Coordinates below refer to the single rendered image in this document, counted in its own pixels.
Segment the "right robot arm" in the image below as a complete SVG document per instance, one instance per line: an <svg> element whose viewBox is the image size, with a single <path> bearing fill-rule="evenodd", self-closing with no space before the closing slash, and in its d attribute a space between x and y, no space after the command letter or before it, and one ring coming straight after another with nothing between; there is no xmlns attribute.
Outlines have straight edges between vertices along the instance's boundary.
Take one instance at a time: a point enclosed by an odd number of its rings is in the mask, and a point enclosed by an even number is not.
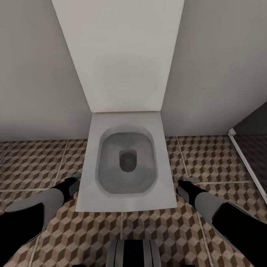
<svg viewBox="0 0 267 267"><path fill-rule="evenodd" d="M254 267L267 267L267 224L236 203L219 198L198 184L198 178L183 178L176 193L192 205L214 231Z"/></svg>

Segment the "robot trunk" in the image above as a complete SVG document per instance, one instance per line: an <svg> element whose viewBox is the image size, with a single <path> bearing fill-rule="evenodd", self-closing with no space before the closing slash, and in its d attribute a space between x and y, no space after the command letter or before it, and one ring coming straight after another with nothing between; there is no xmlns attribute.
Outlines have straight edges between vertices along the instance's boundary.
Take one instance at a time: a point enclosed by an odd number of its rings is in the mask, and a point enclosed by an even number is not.
<svg viewBox="0 0 267 267"><path fill-rule="evenodd" d="M155 240L112 240L106 267L161 267Z"/></svg>

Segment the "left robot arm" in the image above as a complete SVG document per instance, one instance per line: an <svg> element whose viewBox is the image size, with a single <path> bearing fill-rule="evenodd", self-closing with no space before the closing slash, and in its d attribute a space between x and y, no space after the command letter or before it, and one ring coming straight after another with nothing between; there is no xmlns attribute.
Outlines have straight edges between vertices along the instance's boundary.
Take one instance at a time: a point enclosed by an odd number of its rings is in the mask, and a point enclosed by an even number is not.
<svg viewBox="0 0 267 267"><path fill-rule="evenodd" d="M68 175L64 182L5 209L0 216L0 267L45 230L56 212L79 190L81 175Z"/></svg>

